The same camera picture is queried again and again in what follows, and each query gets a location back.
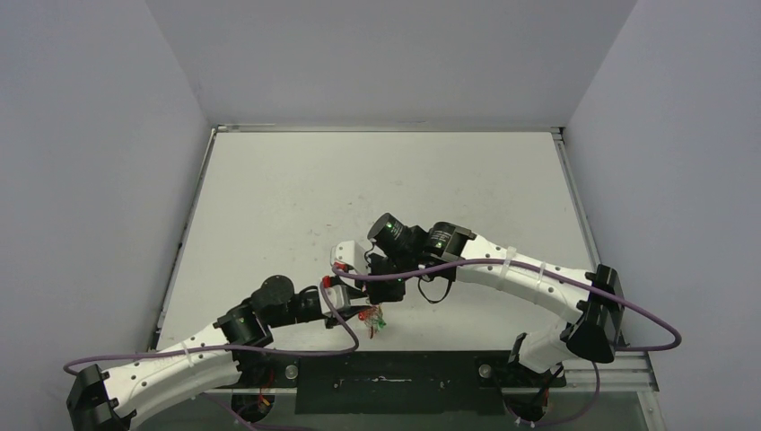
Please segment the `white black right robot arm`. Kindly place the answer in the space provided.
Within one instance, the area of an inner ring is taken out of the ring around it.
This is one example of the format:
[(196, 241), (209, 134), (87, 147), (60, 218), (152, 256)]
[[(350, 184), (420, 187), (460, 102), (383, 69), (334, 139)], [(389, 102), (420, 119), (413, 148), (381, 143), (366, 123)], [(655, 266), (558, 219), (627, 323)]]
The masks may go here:
[(619, 302), (623, 292), (614, 268), (553, 266), (465, 227), (438, 222), (424, 230), (389, 213), (379, 217), (367, 238), (402, 272), (418, 277), (422, 269), (438, 267), (432, 277), (492, 287), (557, 316), (548, 329), (516, 338), (507, 372), (517, 384), (533, 383), (566, 359), (601, 364), (615, 359), (625, 307)]

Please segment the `metal keyring with red grip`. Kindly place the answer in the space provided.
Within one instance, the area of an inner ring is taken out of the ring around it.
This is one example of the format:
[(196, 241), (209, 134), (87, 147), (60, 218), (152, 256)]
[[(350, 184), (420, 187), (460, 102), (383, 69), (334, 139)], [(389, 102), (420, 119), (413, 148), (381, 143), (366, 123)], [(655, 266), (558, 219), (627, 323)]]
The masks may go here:
[(372, 305), (368, 309), (359, 312), (357, 317), (367, 327), (369, 339), (373, 339), (387, 326), (380, 304)]

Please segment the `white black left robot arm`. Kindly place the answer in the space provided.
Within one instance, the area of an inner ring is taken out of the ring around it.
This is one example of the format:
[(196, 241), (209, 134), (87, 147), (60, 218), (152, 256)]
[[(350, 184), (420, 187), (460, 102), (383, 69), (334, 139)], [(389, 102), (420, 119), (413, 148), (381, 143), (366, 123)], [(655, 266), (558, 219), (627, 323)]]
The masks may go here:
[(201, 392), (257, 386), (273, 358), (265, 348), (274, 328), (324, 320), (345, 303), (343, 289), (327, 280), (296, 291), (290, 278), (269, 277), (216, 321), (156, 357), (79, 371), (66, 399), (72, 426), (128, 430)]

